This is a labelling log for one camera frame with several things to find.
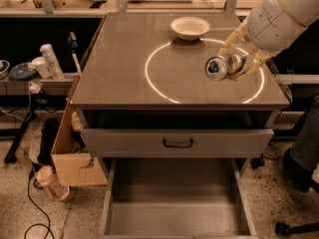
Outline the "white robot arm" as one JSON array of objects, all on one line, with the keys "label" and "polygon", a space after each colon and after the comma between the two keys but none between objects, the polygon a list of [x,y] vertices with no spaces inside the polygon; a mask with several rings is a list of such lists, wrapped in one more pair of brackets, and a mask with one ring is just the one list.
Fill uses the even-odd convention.
[{"label": "white robot arm", "polygon": [[236,46],[250,50],[240,70],[229,78],[244,78],[267,60],[289,48],[319,18],[319,0],[262,0],[221,46],[218,55],[231,54]]}]

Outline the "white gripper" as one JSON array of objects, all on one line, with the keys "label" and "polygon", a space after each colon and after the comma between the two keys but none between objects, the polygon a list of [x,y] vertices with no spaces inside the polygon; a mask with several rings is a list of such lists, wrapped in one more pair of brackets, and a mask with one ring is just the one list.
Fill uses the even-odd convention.
[{"label": "white gripper", "polygon": [[242,68],[231,73],[228,78],[241,80],[254,73],[278,52],[289,48],[306,30],[302,10],[302,5],[295,0],[262,0],[257,4],[218,51],[218,56],[225,56],[249,40],[258,48],[251,51]]}]

